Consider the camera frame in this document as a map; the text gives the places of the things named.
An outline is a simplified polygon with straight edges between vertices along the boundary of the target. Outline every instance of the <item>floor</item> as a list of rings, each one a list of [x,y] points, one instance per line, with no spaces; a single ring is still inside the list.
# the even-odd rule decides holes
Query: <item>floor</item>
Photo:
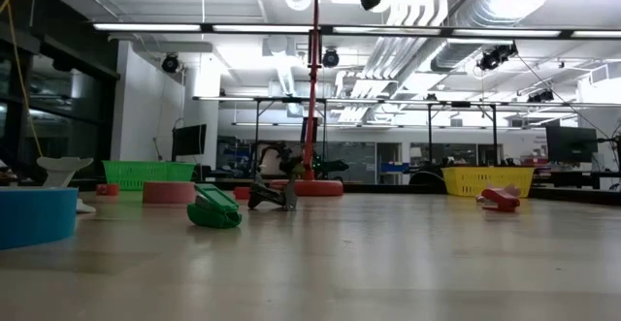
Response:
[[[137,195],[0,252],[2,319],[619,320],[621,209],[359,194],[217,231]]]

